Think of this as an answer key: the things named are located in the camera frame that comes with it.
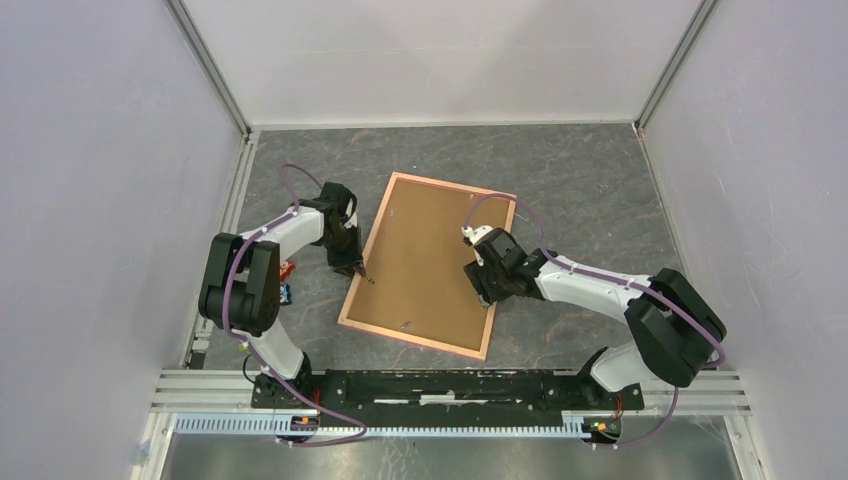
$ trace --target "wooden board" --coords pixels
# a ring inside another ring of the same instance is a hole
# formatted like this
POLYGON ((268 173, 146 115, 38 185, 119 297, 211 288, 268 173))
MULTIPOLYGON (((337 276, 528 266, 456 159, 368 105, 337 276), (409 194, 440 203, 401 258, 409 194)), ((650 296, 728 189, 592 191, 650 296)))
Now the wooden board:
MULTIPOLYGON (((393 173, 363 250, 371 284, 355 276, 339 323, 485 359, 495 307, 483 309, 463 267, 474 251, 461 228, 491 190, 393 173)), ((509 230, 515 203, 493 198, 472 226, 509 230)))

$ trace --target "cork board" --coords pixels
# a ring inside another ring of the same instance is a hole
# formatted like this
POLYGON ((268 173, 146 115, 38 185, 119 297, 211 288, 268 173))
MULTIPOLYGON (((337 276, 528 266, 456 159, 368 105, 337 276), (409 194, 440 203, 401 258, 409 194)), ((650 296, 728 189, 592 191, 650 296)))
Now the cork board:
MULTIPOLYGON (((375 283, 356 276, 339 323, 485 359, 495 307, 481 307, 462 267, 474 260, 461 228, 480 195, 456 183, 392 174, 363 257, 375 283)), ((473 225, 509 230, 515 203, 493 198, 473 225)))

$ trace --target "black wire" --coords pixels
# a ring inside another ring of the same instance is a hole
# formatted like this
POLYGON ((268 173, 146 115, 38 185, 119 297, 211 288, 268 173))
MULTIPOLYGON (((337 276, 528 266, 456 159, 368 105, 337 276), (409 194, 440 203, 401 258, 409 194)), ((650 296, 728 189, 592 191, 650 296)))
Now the black wire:
POLYGON ((247 361, 250 360, 250 357, 252 356, 253 355, 248 355, 244 357, 244 361, 241 363, 241 374, 244 375, 244 378, 247 379, 248 382, 256 385, 256 380, 247 376, 247 361))

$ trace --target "orange component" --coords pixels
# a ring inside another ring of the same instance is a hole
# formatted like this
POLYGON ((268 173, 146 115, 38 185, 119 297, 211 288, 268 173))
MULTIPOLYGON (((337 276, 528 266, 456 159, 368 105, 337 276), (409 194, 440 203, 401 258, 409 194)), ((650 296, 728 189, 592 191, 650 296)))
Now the orange component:
POLYGON ((286 281, 286 278, 288 278, 288 276, 291 275, 293 270, 294 270, 294 263, 292 263, 288 260, 283 262, 280 265, 280 281, 281 282, 286 281))

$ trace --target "white wall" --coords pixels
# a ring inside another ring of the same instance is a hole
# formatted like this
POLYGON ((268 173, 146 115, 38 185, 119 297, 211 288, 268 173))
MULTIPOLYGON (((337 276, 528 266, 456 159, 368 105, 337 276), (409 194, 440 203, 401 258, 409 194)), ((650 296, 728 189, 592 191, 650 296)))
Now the white wall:
POLYGON ((186 0, 263 124, 632 120, 698 0, 186 0))
POLYGON ((647 128, 775 478, 845 478, 848 3, 721 2, 647 128))
POLYGON ((125 478, 239 136, 163 2, 2 16, 0 477, 125 478))

